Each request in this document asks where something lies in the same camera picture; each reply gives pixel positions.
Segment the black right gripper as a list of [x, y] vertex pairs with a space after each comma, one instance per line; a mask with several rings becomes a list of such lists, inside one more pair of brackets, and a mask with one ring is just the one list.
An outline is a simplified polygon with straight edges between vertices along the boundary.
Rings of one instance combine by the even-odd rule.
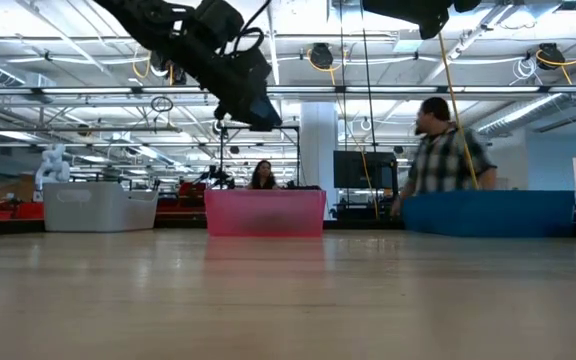
[[452, 5], [452, 0], [362, 0], [364, 11], [416, 24], [423, 40], [441, 32]]

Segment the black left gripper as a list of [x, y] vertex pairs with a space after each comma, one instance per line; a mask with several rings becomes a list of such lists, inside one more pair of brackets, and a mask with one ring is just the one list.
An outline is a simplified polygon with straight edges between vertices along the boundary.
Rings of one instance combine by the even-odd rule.
[[238, 36], [238, 45], [245, 35], [257, 38], [248, 49], [233, 48], [229, 54], [211, 53], [201, 46], [200, 57], [187, 69], [202, 90], [208, 90], [219, 99], [214, 117], [221, 121], [228, 108], [247, 108], [242, 122], [253, 131], [271, 131], [282, 125], [282, 119], [267, 97], [267, 76], [272, 71], [260, 46], [264, 41], [261, 29], [247, 29]]

